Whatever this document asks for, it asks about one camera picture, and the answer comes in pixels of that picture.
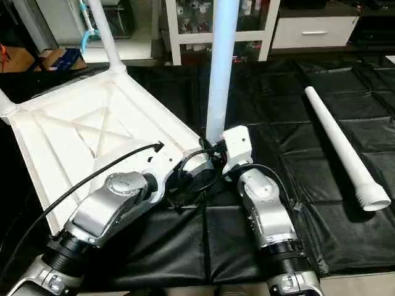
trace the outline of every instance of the white plastic tube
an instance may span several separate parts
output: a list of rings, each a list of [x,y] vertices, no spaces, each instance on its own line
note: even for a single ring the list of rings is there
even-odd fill
[[[315,89],[309,86],[305,89],[305,92],[354,184],[355,194],[363,210],[367,212],[378,211],[390,205],[391,199],[389,199],[383,187],[373,180],[357,152],[351,146]]]
[[[14,113],[16,110],[18,110],[18,105],[11,102],[6,94],[0,89],[0,118],[9,125],[10,123],[7,116]]]
[[[110,69],[116,72],[125,71],[125,65],[121,62],[121,59],[118,55],[114,38],[112,37],[109,23],[107,22],[106,15],[104,14],[100,0],[88,0],[88,2],[94,17],[94,21],[96,22],[96,26],[98,27],[101,41],[103,42],[104,48],[109,58]]]
[[[239,0],[217,0],[214,14],[209,105],[206,138],[211,143],[221,140],[227,114],[230,72],[239,12]]]

